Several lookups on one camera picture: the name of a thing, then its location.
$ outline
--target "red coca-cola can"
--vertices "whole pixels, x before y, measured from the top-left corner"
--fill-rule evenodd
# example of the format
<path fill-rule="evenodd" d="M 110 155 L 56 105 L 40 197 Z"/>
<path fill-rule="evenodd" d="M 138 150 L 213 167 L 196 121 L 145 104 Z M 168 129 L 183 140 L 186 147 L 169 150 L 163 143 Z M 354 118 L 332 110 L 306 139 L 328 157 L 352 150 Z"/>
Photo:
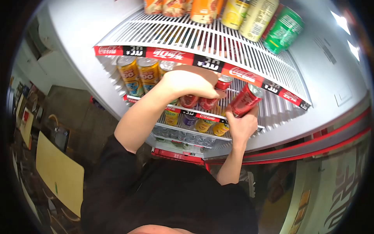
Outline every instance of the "red coca-cola can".
<path fill-rule="evenodd" d="M 245 85 L 230 103 L 234 117 L 240 118 L 247 114 L 263 97 L 262 88 L 249 83 Z"/>
<path fill-rule="evenodd" d="M 232 83 L 233 78 L 225 75 L 221 75 L 218 79 L 217 84 L 215 85 L 215 89 L 225 91 Z M 219 98 L 208 99 L 201 97 L 199 99 L 199 105 L 205 110 L 213 109 L 216 104 L 218 103 Z"/>
<path fill-rule="evenodd" d="M 199 97 L 195 95 L 185 95 L 179 98 L 179 103 L 185 108 L 194 108 L 197 105 Z"/>

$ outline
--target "shelf price strip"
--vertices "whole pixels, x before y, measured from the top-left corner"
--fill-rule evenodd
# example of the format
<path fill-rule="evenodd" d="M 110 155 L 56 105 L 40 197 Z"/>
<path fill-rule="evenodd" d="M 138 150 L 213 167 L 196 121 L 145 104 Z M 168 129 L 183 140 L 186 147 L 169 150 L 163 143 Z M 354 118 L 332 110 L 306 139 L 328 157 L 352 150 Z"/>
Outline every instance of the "shelf price strip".
<path fill-rule="evenodd" d="M 280 85 L 259 76 L 253 72 L 247 71 L 243 68 L 234 66 L 232 64 L 201 56 L 198 54 L 182 52 L 172 49 L 161 49 L 147 46 L 95 46 L 96 56 L 100 55 L 127 55 L 139 56 L 147 58 L 156 58 L 159 60 L 173 61 L 202 67 L 214 72 L 222 73 L 223 75 L 231 76 L 242 81 L 251 83 L 257 87 L 261 87 L 269 92 L 272 92 L 281 98 L 295 104 L 296 106 L 307 110 L 310 104 L 302 100 L 295 94 L 287 91 Z"/>

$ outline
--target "sleeve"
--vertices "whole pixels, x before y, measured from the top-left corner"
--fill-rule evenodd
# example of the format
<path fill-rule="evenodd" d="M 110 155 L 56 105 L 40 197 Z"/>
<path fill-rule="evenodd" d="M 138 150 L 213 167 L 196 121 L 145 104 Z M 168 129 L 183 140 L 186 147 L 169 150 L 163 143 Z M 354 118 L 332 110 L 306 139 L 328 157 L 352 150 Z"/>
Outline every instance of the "sleeve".
<path fill-rule="evenodd" d="M 115 138 L 108 137 L 98 168 L 83 192 L 81 224 L 85 233 L 108 233 L 107 221 L 138 178 L 137 158 Z"/>

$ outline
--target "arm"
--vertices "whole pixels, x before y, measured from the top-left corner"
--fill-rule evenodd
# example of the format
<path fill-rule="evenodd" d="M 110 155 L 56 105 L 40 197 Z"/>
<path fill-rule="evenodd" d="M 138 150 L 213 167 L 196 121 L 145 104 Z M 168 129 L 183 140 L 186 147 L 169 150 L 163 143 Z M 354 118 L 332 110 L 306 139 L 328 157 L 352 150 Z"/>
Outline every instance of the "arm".
<path fill-rule="evenodd" d="M 217 81 L 218 76 L 212 71 L 188 65 L 175 67 L 123 115 L 114 136 L 127 151 L 136 153 L 165 107 L 174 99 L 187 94 L 207 98 L 224 97 L 224 92 L 214 89 Z"/>
<path fill-rule="evenodd" d="M 217 181 L 221 185 L 238 183 L 240 169 L 247 141 L 257 129 L 258 106 L 255 106 L 242 118 L 235 118 L 231 106 L 226 110 L 226 117 L 230 125 L 233 148 L 217 174 Z"/>

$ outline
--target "green can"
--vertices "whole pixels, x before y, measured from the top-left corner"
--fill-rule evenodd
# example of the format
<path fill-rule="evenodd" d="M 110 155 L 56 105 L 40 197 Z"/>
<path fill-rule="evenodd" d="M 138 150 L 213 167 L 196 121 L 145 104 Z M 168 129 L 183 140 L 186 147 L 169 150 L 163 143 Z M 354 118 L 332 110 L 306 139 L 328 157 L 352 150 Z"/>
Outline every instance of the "green can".
<path fill-rule="evenodd" d="M 263 44 L 271 53 L 279 54 L 282 50 L 288 49 L 303 28 L 302 18 L 285 6 Z"/>

